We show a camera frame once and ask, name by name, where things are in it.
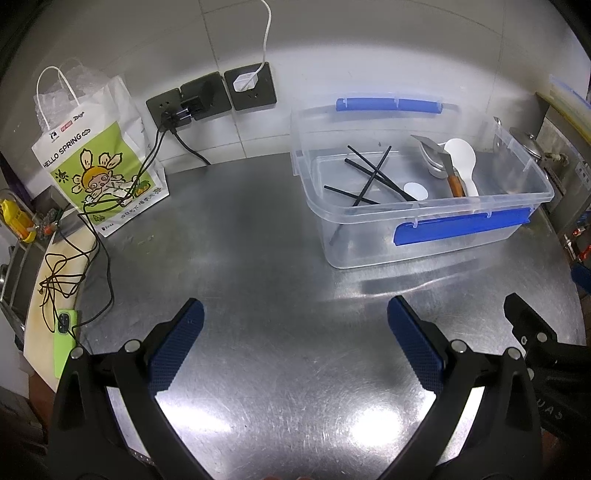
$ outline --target plastic bag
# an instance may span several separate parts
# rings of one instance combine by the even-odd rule
[[[108,236],[168,196],[164,169],[154,160],[137,176],[149,152],[148,139],[119,76],[109,79],[82,65],[68,78],[53,66],[41,75],[51,69],[60,81],[43,95],[37,82],[35,105],[43,134],[33,152],[70,203]]]

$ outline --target black cable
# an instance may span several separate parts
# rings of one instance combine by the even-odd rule
[[[170,129],[170,132],[175,136],[175,138],[178,140],[178,143],[180,143],[185,148],[185,150],[192,153],[197,158],[201,159],[205,163],[205,165],[211,165],[209,163],[209,161],[203,155],[201,155],[199,152],[193,150],[185,142],[183,142],[183,139],[179,137],[177,130],[175,128]]]
[[[68,329],[68,333],[76,341],[77,344],[79,342],[78,342],[78,340],[76,340],[76,337],[74,335],[74,328],[79,328],[84,325],[88,325],[90,322],[93,322],[98,317],[100,317],[105,311],[107,311],[108,308],[111,307],[111,305],[113,305],[113,303],[115,301],[115,291],[113,289],[113,283],[112,283],[112,279],[111,279],[111,256],[109,255],[109,251],[106,249],[104,243],[102,242],[100,235],[96,232],[96,228],[95,228],[94,224],[92,223],[92,221],[90,220],[89,216],[95,215],[97,213],[105,213],[110,210],[113,210],[114,208],[117,208],[118,206],[122,206],[124,201],[126,201],[129,198],[132,198],[134,196],[132,192],[134,192],[135,189],[137,188],[137,185],[139,184],[139,180],[140,180],[141,176],[148,170],[150,165],[154,162],[154,159],[156,158],[156,155],[158,154],[158,152],[160,150],[160,147],[162,145],[162,141],[163,141],[164,136],[166,134],[166,130],[163,130],[162,136],[159,137],[160,132],[161,132],[161,130],[158,129],[158,131],[156,132],[156,140],[154,142],[154,147],[146,156],[144,162],[142,163],[142,165],[140,166],[140,168],[138,170],[138,174],[136,175],[134,182],[131,184],[131,187],[127,190],[127,193],[124,197],[117,198],[117,199],[100,200],[98,202],[84,204],[82,207],[83,211],[77,214],[78,218],[84,223],[85,227],[87,227],[88,230],[90,230],[90,233],[92,233],[92,235],[95,237],[95,244],[92,246],[92,248],[90,250],[84,252],[80,248],[75,246],[73,243],[71,243],[63,235],[62,231],[59,229],[59,222],[58,222],[57,232],[59,233],[59,235],[62,237],[62,239],[64,241],[66,241],[72,248],[77,250],[79,253],[76,255],[73,255],[72,257],[66,257],[63,254],[46,254],[45,255],[45,262],[50,269],[50,275],[45,280],[40,282],[41,291],[45,291],[43,302],[40,305],[40,307],[41,307],[41,312],[43,315],[43,320],[45,321],[45,324],[51,333],[55,332],[56,320],[57,320],[57,309],[56,309],[56,305],[55,305],[55,292],[56,291],[59,292],[65,299],[71,297],[72,295],[75,295],[78,292],[80,285],[82,284],[82,282],[86,278],[86,273],[88,272],[88,269],[92,265],[92,262],[95,260],[95,258],[98,257],[101,249],[104,250],[105,256],[107,259],[106,277],[107,277],[107,285],[109,287],[109,301],[107,302],[107,304],[103,308],[101,308],[98,311],[98,313],[96,313],[94,316],[92,316],[89,320],[86,320],[85,322],[81,322],[76,325],[73,325],[71,329]],[[112,205],[109,208],[103,209],[103,210],[93,210],[91,212],[87,211],[87,208],[89,208],[89,207],[94,207],[96,205],[104,204],[104,203],[114,203],[114,205]],[[90,257],[91,253],[94,252],[96,249],[98,249],[98,251],[91,258]],[[48,262],[48,258],[50,258],[50,257],[60,257],[60,259],[53,266],[51,266]],[[85,268],[81,274],[76,274],[76,275],[62,274],[62,275],[60,275],[60,272],[62,271],[63,268],[65,268],[68,261],[72,261],[72,260],[75,260],[76,258],[80,258],[80,257],[86,257],[86,260],[87,260]],[[76,281],[68,281],[68,279],[70,279],[70,278],[76,278]],[[72,285],[72,288],[68,291],[65,291],[63,288],[63,285]],[[53,313],[53,325],[54,325],[53,330],[51,329],[51,327],[47,323],[47,319],[45,318],[45,305],[48,302],[51,302],[51,308],[52,308],[52,313]]]

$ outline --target wall outlet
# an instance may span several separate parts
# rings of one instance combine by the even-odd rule
[[[156,126],[162,123],[164,112],[174,115],[175,127],[191,123],[191,117],[201,120],[232,109],[226,93],[222,76],[219,72],[210,73],[181,85],[168,92],[161,93],[146,101]]]
[[[260,63],[255,63],[254,65],[228,70],[223,74],[235,110],[245,110],[247,108],[274,105],[277,103],[269,62],[265,62],[262,70],[258,73],[258,81],[253,89],[244,92],[234,90],[234,80],[244,73],[255,72],[260,65]]]

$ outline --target green printed panel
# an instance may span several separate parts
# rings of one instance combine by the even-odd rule
[[[51,174],[70,201],[84,211],[85,205],[126,197],[140,167],[138,157],[123,141],[119,124],[115,122],[69,156]],[[89,218],[94,224],[102,223],[153,185],[154,180],[145,172],[131,192],[133,197],[125,200],[123,206],[115,201],[105,202],[87,206],[86,212],[91,213]],[[100,212],[114,206],[108,212]]]

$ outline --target yellow bottle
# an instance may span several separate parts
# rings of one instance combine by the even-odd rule
[[[35,240],[37,232],[35,230],[28,231],[29,228],[33,228],[35,225],[29,216],[18,207],[16,202],[3,200],[0,207],[2,208],[4,221],[17,237],[26,244],[30,244]]]

